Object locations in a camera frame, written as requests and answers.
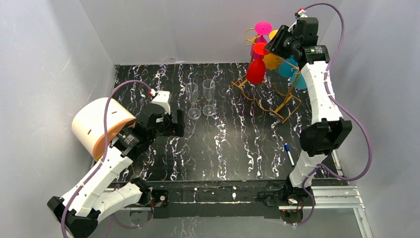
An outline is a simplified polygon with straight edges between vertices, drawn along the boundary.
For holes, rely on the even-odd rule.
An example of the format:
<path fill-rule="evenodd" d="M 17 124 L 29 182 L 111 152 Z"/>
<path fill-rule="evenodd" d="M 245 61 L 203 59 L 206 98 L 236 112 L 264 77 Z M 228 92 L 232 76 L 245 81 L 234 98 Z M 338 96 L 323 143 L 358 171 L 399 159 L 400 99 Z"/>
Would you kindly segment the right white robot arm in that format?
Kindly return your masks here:
<path fill-rule="evenodd" d="M 283 59 L 293 57 L 297 62 L 310 99 L 312 123 L 300 134 L 301 153 L 281 189 L 284 201 L 300 202 L 311 192 L 314 170 L 337 149 L 352 130 L 352 123 L 343 119 L 338 106 L 331 100 L 328 76 L 329 52 L 319 45 L 318 19 L 298 17 L 293 26 L 282 25 L 266 44 L 265 50 Z"/>

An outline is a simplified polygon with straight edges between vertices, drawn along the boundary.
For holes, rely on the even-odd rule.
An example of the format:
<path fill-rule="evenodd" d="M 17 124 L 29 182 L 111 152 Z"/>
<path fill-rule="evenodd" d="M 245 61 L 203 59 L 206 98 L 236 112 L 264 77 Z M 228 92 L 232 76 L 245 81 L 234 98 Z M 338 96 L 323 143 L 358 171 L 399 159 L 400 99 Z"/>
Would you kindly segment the red wine glass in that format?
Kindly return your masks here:
<path fill-rule="evenodd" d="M 246 79 L 252 84 L 259 84 L 264 81 L 266 66 L 263 58 L 269 54 L 269 51 L 265 48 L 266 45 L 267 43 L 258 42 L 253 46 L 252 61 L 246 73 Z"/>

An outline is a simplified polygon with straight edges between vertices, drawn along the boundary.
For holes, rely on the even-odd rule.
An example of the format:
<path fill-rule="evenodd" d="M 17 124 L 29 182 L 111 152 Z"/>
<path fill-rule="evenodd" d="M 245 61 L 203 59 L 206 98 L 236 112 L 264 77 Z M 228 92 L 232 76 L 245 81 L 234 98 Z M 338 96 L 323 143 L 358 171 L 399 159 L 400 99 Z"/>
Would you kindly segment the pink wine glass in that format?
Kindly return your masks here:
<path fill-rule="evenodd" d="M 267 21 L 260 21 L 254 26 L 254 31 L 256 32 L 256 36 L 251 40 L 252 44 L 250 54 L 255 60 L 261 58 L 262 56 L 254 51 L 254 45 L 257 43 L 267 43 L 267 39 L 265 37 L 271 33 L 272 25 Z"/>

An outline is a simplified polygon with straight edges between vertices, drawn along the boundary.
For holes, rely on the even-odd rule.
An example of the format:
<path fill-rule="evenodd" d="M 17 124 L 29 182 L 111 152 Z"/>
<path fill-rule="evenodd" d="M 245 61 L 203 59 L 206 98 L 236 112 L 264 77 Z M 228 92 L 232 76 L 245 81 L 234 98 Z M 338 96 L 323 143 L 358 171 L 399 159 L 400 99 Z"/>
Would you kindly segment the yellow wine glass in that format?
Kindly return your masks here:
<path fill-rule="evenodd" d="M 278 30 L 273 30 L 268 34 L 268 38 L 270 40 L 272 40 L 274 38 L 274 36 L 276 35 Z M 262 41 L 263 43 L 267 43 L 266 39 L 264 36 L 260 36 L 261 39 L 264 39 L 265 41 Z M 280 57 L 272 54 L 272 53 L 268 53 L 268 50 L 264 50 L 264 58 L 263 61 L 265 63 L 265 66 L 267 69 L 273 70 L 273 69 L 277 69 L 280 65 L 280 63 L 282 62 L 282 60 L 280 59 Z"/>

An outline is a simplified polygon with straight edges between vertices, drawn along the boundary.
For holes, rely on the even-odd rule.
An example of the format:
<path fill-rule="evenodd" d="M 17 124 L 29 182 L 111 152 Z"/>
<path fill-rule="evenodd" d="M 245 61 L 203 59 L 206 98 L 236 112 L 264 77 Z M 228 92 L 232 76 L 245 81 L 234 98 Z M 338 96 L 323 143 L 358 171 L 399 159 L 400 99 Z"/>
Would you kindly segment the blue wine glass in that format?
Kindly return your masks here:
<path fill-rule="evenodd" d="M 287 59 L 282 58 L 277 71 L 282 77 L 292 77 L 299 72 L 298 63 L 295 61 L 293 56 Z"/>
<path fill-rule="evenodd" d="M 306 82 L 298 69 L 292 70 L 292 75 L 290 77 L 290 83 L 294 83 L 294 88 L 299 90 L 307 89 Z"/>

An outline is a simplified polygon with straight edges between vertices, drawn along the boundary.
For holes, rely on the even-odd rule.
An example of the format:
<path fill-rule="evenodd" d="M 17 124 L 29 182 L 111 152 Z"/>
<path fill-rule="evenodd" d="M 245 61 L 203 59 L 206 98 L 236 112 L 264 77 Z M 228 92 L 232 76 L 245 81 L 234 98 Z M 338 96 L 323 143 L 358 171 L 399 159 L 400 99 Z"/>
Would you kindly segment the clear champagne flute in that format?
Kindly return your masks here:
<path fill-rule="evenodd" d="M 204 80 L 203 81 L 203 96 L 207 103 L 203 107 L 203 113 L 207 117 L 213 116 L 216 112 L 216 108 L 212 102 L 214 93 L 215 93 L 215 81 L 212 79 Z"/>
<path fill-rule="evenodd" d="M 188 117 L 196 120 L 201 116 L 201 111 L 197 108 L 197 101 L 199 97 L 199 88 L 196 83 L 188 83 L 185 86 L 186 97 L 188 102 L 191 104 L 191 108 L 188 110 Z"/>

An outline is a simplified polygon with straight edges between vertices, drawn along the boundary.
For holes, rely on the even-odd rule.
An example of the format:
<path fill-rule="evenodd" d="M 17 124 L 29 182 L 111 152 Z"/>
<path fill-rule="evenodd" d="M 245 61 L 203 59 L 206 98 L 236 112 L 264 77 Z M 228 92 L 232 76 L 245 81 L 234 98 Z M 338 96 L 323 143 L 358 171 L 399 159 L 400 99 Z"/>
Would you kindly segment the blue wine glass rear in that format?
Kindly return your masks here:
<path fill-rule="evenodd" d="M 295 61 L 293 56 L 287 59 L 282 58 L 277 71 L 282 77 L 292 77 L 299 72 L 298 63 Z"/>

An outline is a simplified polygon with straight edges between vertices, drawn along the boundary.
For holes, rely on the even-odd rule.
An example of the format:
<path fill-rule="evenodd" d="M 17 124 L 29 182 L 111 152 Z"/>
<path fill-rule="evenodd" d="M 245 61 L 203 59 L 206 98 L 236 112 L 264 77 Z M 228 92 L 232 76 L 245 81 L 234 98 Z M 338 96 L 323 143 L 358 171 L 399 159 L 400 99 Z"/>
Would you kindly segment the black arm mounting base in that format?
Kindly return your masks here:
<path fill-rule="evenodd" d="M 154 218 L 297 218 L 311 208 L 312 189 L 292 188 L 286 180 L 149 181 Z"/>

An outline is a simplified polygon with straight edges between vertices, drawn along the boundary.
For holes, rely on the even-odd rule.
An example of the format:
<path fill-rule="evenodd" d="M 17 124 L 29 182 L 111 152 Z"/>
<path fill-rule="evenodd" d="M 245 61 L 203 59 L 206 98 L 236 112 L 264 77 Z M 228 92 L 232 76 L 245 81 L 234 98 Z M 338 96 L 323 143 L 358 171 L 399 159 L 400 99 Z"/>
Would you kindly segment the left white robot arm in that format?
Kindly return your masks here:
<path fill-rule="evenodd" d="M 98 224 L 130 205 L 154 207 L 161 195 L 142 178 L 120 188 L 106 189 L 160 136 L 183 137 L 184 112 L 172 113 L 167 102 L 152 102 L 138 117 L 116 100 L 97 99 L 75 116 L 72 131 L 96 164 L 67 193 L 52 197 L 47 206 L 65 238 L 87 238 Z"/>

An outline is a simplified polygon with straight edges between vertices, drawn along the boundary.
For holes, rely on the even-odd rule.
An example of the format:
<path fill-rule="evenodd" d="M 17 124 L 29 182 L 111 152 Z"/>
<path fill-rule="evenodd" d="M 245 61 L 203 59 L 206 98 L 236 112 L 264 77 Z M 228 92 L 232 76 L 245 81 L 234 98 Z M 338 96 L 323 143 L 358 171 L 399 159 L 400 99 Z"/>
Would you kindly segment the blue wine glass front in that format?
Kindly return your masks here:
<path fill-rule="evenodd" d="M 307 89 L 306 82 L 298 69 L 292 70 L 292 75 L 290 77 L 290 83 L 294 83 L 294 88 L 299 90 Z"/>

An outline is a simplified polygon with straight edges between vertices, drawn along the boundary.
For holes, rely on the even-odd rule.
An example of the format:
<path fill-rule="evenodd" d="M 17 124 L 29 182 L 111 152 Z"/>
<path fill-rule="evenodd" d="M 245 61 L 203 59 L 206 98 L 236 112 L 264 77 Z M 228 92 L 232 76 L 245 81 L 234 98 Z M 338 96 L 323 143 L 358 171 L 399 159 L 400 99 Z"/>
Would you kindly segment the white orange cylinder spool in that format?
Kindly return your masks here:
<path fill-rule="evenodd" d="M 97 161 L 105 149 L 104 114 L 108 97 L 99 98 L 83 107 L 72 121 L 72 132 Z M 107 115 L 106 129 L 108 141 L 125 127 L 133 127 L 136 117 L 126 110 L 117 100 L 111 99 Z"/>

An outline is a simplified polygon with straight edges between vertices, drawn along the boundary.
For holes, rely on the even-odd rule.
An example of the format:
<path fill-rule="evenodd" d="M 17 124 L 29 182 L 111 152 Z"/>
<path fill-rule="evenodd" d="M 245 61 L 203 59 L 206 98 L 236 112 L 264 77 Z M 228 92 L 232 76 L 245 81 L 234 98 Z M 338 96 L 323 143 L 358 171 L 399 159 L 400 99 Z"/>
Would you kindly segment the blue white marker pen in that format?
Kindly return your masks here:
<path fill-rule="evenodd" d="M 285 151 L 287 153 L 287 156 L 289 158 L 289 161 L 290 161 L 291 166 L 292 167 L 295 167 L 295 163 L 294 163 L 294 160 L 293 160 L 291 151 L 290 151 L 290 147 L 289 147 L 289 145 L 287 143 L 284 145 L 284 149 L 285 149 Z"/>

